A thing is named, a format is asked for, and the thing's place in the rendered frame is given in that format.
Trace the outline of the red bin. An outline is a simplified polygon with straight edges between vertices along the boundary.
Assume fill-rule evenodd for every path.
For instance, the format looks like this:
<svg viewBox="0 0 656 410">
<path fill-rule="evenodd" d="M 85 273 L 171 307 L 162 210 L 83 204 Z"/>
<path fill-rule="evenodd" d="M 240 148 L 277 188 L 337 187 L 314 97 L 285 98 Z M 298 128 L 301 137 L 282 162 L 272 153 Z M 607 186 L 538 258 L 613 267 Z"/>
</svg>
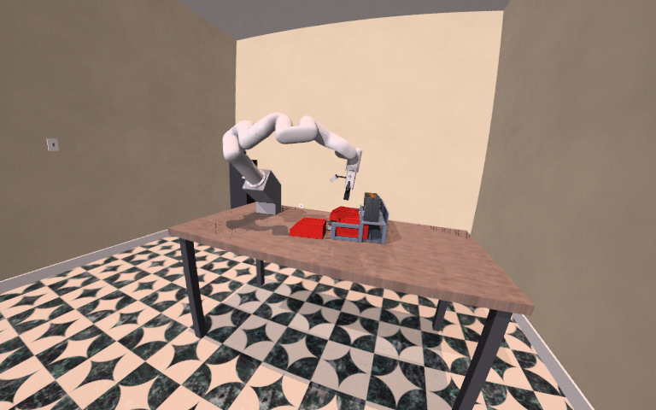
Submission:
<svg viewBox="0 0 656 410">
<path fill-rule="evenodd" d="M 346 218 L 348 218 L 348 219 L 358 219 L 359 220 L 360 215 L 359 214 L 345 214 L 344 216 L 342 216 L 341 218 L 338 219 L 337 223 L 339 223 L 340 221 L 342 221 Z"/>
<path fill-rule="evenodd" d="M 345 214 L 359 214 L 359 209 L 340 206 L 332 210 L 329 220 L 338 221 L 338 219 L 344 216 Z"/>
<path fill-rule="evenodd" d="M 360 224 L 360 220 L 358 219 L 344 219 L 340 221 L 339 223 L 346 223 L 346 224 Z M 367 240 L 367 233 L 368 233 L 368 225 L 364 224 L 363 227 L 363 236 L 362 239 Z M 344 237 L 358 237 L 359 234 L 359 229 L 354 229 L 354 228 L 346 228 L 346 227 L 338 227 L 336 226 L 336 236 L 344 236 Z"/>
<path fill-rule="evenodd" d="M 326 220 L 303 218 L 290 228 L 290 236 L 323 239 Z"/>
</svg>

